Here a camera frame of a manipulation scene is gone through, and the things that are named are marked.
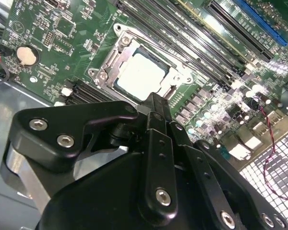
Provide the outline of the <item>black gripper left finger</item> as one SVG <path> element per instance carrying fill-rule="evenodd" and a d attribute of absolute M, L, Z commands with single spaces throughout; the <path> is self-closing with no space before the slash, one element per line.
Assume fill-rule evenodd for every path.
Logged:
<path fill-rule="evenodd" d="M 178 195 L 174 145 L 152 93 L 126 101 L 25 109 L 10 127 L 0 173 L 31 197 L 41 216 L 60 190 L 122 155 L 139 153 L 138 208 L 144 219 L 174 219 Z"/>

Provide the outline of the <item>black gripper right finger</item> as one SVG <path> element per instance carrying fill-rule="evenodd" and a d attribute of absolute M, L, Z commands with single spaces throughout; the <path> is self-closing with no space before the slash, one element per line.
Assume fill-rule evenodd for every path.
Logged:
<path fill-rule="evenodd" d="M 288 221 L 205 140 L 192 144 L 160 98 L 178 158 L 192 174 L 204 204 L 207 230 L 288 230 Z"/>

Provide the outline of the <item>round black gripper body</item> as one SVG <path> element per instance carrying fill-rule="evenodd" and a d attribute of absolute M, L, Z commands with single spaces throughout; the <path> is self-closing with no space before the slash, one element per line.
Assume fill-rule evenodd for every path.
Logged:
<path fill-rule="evenodd" d="M 142 156 L 122 155 L 60 190 L 47 204 L 40 230 L 152 230 L 138 208 Z M 192 175 L 176 168 L 178 213 L 166 230 L 217 230 Z"/>

